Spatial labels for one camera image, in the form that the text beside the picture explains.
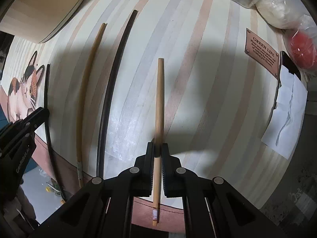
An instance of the wooden stick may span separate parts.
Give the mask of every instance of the wooden stick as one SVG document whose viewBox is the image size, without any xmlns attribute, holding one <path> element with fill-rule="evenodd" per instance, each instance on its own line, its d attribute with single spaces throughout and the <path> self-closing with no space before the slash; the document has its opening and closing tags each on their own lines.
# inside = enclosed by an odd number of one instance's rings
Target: wooden stick
<svg viewBox="0 0 317 238">
<path fill-rule="evenodd" d="M 91 68 L 94 62 L 94 58 L 96 52 L 98 50 L 99 44 L 101 42 L 103 33 L 106 29 L 107 24 L 102 23 L 100 26 L 99 32 L 95 38 L 93 46 L 91 47 L 88 60 L 86 63 L 86 67 L 84 70 L 84 74 L 81 79 L 81 85 L 79 90 L 79 98 L 78 98 L 78 108 L 77 108 L 77 116 L 76 116 L 76 151 L 77 151 L 77 172 L 78 172 L 78 180 L 80 188 L 84 186 L 83 174 L 82 174 L 82 120 L 84 113 L 84 105 L 86 98 L 86 90 L 88 85 L 88 80 L 91 72 Z"/>
<path fill-rule="evenodd" d="M 158 59 L 158 79 L 155 109 L 155 157 L 153 170 L 153 226 L 159 222 L 159 202 L 161 198 L 161 146 L 164 135 L 164 59 Z"/>
</svg>

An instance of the cat whisker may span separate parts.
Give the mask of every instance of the cat whisker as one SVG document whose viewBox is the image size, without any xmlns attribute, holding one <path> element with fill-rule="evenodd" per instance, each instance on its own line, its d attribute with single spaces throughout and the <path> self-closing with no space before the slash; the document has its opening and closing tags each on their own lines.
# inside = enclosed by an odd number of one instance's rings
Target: cat whisker
<svg viewBox="0 0 317 238">
<path fill-rule="evenodd" d="M 35 105 L 34 105 L 34 103 L 31 103 L 31 106 L 32 106 L 32 109 L 33 109 L 33 111 L 35 110 Z"/>
</svg>

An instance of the plastic bag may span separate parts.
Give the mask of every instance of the plastic bag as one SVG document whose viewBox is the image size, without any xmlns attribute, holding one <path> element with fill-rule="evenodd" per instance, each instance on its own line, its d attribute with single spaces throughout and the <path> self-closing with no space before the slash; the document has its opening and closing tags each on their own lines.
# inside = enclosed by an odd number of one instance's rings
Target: plastic bag
<svg viewBox="0 0 317 238">
<path fill-rule="evenodd" d="M 303 15 L 297 28 L 286 30 L 284 44 L 297 67 L 317 74 L 317 26 L 312 17 Z"/>
<path fill-rule="evenodd" d="M 269 24 L 281 29 L 295 28 L 299 18 L 308 14 L 300 0 L 259 0 L 256 8 Z"/>
<path fill-rule="evenodd" d="M 50 176 L 42 169 L 42 168 L 39 168 L 39 171 L 40 171 L 40 175 L 43 176 L 44 178 L 46 178 L 47 180 L 50 179 Z"/>
</svg>

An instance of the black clamp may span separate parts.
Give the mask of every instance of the black clamp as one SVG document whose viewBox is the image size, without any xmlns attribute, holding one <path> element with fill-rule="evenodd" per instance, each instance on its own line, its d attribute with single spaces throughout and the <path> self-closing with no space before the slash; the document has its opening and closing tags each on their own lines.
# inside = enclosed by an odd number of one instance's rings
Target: black clamp
<svg viewBox="0 0 317 238">
<path fill-rule="evenodd" d="M 167 143 L 162 145 L 162 170 L 165 196 L 183 199 L 186 238 L 286 237 L 223 178 L 201 178 L 181 167 Z"/>
<path fill-rule="evenodd" d="M 10 122 L 0 130 L 0 205 L 15 198 L 26 166 L 36 148 L 34 131 L 49 117 L 37 108 L 24 120 Z"/>
<path fill-rule="evenodd" d="M 117 177 L 95 177 L 29 237 L 129 237 L 133 197 L 152 193 L 154 145 Z"/>
</svg>

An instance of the cat ear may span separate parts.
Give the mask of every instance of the cat ear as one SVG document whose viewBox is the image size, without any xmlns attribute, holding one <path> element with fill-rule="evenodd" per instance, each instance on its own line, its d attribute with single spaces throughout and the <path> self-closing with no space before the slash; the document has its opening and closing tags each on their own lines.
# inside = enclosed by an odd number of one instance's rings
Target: cat ear
<svg viewBox="0 0 317 238">
<path fill-rule="evenodd" d="M 37 69 L 36 71 L 36 78 L 37 78 L 37 83 L 40 83 L 41 82 L 41 78 L 43 76 L 43 73 L 44 73 L 44 65 L 42 65 L 40 68 Z"/>
<path fill-rule="evenodd" d="M 31 60 L 29 62 L 29 66 L 34 66 L 36 57 L 37 57 L 37 51 L 35 51 L 34 54 L 32 55 Z"/>
</svg>

